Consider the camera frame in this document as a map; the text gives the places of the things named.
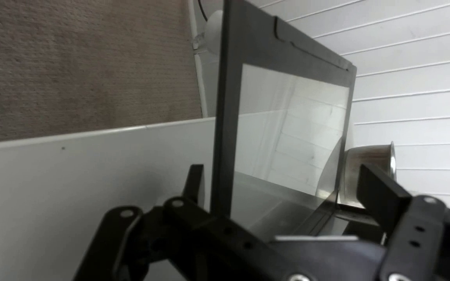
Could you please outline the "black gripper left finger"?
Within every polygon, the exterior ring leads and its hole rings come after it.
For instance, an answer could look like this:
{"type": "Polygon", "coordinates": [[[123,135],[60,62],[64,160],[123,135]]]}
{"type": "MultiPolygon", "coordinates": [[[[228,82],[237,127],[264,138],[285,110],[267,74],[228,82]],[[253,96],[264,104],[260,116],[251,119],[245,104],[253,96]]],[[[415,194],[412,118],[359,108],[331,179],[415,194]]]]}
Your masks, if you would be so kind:
{"type": "Polygon", "coordinates": [[[203,174],[204,174],[203,165],[192,165],[189,168],[185,185],[182,190],[182,197],[195,205],[201,202],[203,174]]]}

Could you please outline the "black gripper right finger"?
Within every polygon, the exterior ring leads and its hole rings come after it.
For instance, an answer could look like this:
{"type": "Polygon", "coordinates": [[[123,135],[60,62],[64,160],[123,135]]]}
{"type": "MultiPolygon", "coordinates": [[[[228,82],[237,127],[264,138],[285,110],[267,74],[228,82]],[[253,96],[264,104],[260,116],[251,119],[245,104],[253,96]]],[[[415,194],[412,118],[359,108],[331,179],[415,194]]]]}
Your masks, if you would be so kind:
{"type": "Polygon", "coordinates": [[[371,182],[359,191],[357,199],[379,229],[390,235],[398,226],[412,196],[395,180],[374,174],[371,182]]]}

